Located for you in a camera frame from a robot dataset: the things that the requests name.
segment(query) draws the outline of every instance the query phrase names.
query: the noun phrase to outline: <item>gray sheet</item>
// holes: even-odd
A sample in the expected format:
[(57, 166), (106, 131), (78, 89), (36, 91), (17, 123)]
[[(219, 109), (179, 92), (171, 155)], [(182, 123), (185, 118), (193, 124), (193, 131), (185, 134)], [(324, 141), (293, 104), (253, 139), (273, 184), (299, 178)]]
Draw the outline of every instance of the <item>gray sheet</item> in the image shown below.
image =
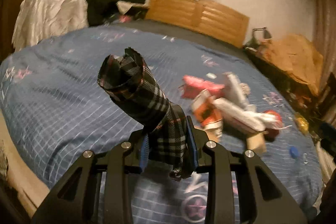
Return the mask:
[[(314, 145), (297, 130), (292, 109), (258, 70), (237, 57), (198, 44), (120, 26), (52, 37), (14, 53), (0, 66), (0, 107), (9, 133), (22, 159), (48, 187), (84, 150), (107, 151), (142, 128), (96, 83), (104, 58), (120, 56), (126, 47), (142, 54), (165, 95), (186, 114), (191, 114), (191, 101), (181, 99), (178, 89), (185, 74), (206, 79), (211, 72), (217, 75), (214, 81), (220, 83), (221, 73), (232, 71), (248, 83), (249, 100), (258, 111), (274, 109), (285, 125), (292, 125), (282, 130), (275, 142), (267, 143), (263, 161), (302, 208), (315, 202), (322, 180)], [(220, 143), (240, 153), (245, 147), (227, 134)], [(290, 157), (290, 145), (298, 148), (299, 158)], [(307, 153), (307, 164), (303, 153)], [(169, 166), (150, 162), (141, 176), (131, 176), (135, 223), (203, 221), (207, 175), (194, 174), (176, 182), (168, 178), (169, 170)], [(235, 202), (238, 211), (237, 196)]]

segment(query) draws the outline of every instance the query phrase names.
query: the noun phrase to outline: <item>curtain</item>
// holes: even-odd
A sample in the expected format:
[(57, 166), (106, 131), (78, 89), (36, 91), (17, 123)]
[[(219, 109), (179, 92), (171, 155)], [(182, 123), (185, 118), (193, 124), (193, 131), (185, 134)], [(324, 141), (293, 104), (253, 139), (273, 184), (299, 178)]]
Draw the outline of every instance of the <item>curtain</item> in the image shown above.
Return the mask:
[[(313, 43), (323, 55), (320, 91), (326, 86), (330, 73), (336, 75), (336, 0), (315, 0), (316, 21)], [(323, 120), (336, 126), (336, 104), (332, 105)]]

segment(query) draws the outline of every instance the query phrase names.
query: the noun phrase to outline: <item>blue round object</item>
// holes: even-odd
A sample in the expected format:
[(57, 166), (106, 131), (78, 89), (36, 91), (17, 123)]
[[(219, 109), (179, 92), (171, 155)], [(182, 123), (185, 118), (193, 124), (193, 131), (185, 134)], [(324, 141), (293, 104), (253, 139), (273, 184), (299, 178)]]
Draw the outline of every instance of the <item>blue round object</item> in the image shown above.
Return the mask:
[(289, 152), (290, 152), (293, 159), (296, 159), (300, 155), (299, 150), (297, 150), (297, 148), (295, 146), (291, 146), (290, 149), (289, 149)]

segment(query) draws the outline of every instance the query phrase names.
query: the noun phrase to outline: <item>bed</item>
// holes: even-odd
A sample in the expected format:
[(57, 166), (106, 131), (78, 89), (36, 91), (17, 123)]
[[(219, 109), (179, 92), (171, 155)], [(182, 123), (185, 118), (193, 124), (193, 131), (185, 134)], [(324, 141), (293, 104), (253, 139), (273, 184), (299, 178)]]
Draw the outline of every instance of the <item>bed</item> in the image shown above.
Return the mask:
[[(314, 145), (298, 131), (292, 109), (272, 84), (232, 45), (148, 20), (45, 39), (1, 64), (0, 107), (9, 135), (24, 163), (43, 185), (51, 188), (84, 150), (107, 151), (142, 128), (96, 83), (106, 55), (122, 55), (126, 47), (144, 56), (166, 96), (180, 104), (186, 115), (192, 115), (190, 100), (182, 99), (178, 89), (185, 74), (206, 78), (206, 74), (213, 73), (218, 75), (214, 79), (218, 83), (225, 71), (237, 74), (250, 86), (249, 100), (258, 111), (274, 109), (280, 112), (285, 125), (292, 125), (282, 130), (275, 142), (267, 143), (268, 151), (262, 159), (303, 209), (313, 205), (322, 186)], [(272, 100), (283, 106), (271, 104)], [(240, 153), (245, 147), (243, 141), (230, 134), (224, 134), (220, 143)], [(301, 152), (296, 160), (289, 154), (290, 145)], [(307, 154), (307, 164), (302, 153)], [(169, 179), (169, 170), (167, 165), (150, 162), (141, 176), (131, 177), (135, 223), (204, 220), (207, 175), (194, 174), (178, 183)]]

